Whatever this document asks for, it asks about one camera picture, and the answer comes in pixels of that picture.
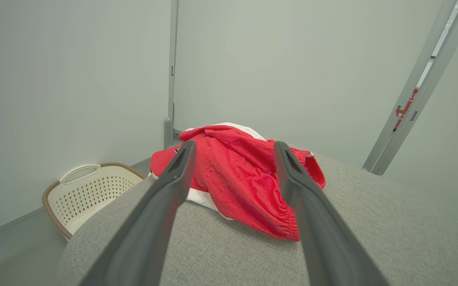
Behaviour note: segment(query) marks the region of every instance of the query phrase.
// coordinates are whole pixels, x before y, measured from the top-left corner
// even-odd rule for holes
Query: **red garment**
[[[273,143],[255,139],[234,127],[205,126],[180,134],[195,140],[198,155],[191,188],[209,192],[219,212],[278,239],[299,241],[292,208],[282,199],[273,158]],[[151,172],[160,177],[176,154],[156,152]],[[291,148],[320,188],[325,177],[311,152]]]

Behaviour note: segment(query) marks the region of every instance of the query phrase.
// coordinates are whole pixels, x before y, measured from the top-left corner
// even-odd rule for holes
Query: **brown basket rim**
[[[122,163],[110,162],[110,163],[100,164],[100,167],[109,167],[109,166],[122,167],[132,172],[135,176],[138,176],[139,178],[143,180],[146,178],[146,176],[142,175],[141,173],[137,172],[136,170]],[[47,215],[52,220],[56,228],[61,232],[61,234],[63,234],[64,237],[70,240],[72,238],[72,234],[61,224],[61,222],[58,220],[56,215],[54,215],[54,212],[52,211],[52,208],[49,205],[49,200],[48,200],[49,194],[54,188],[56,188],[59,185],[60,185],[60,181],[55,181],[45,190],[45,192],[42,195],[42,203],[45,208],[45,211],[47,212]]]

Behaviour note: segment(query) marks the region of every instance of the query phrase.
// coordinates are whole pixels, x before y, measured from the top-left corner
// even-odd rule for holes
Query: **gray upholstery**
[[[458,219],[445,205],[365,170],[316,156],[325,194],[392,285],[458,285]],[[153,183],[100,210],[68,243],[61,285],[76,285]],[[301,243],[270,238],[186,202],[176,215],[161,285],[306,285]]]

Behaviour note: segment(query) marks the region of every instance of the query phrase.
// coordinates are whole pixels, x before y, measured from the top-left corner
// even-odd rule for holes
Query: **laundry basket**
[[[120,163],[82,165],[50,185],[42,201],[56,228],[70,240],[91,216],[144,178]]]

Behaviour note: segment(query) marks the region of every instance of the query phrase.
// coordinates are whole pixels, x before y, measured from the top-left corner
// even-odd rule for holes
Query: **red and white clothing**
[[[273,143],[253,129],[221,123],[187,129],[180,140],[194,140],[198,155],[187,200],[216,210],[271,237],[299,241],[294,211],[280,193]],[[178,150],[156,152],[151,174],[160,177]],[[310,151],[291,148],[320,188],[325,177]]]

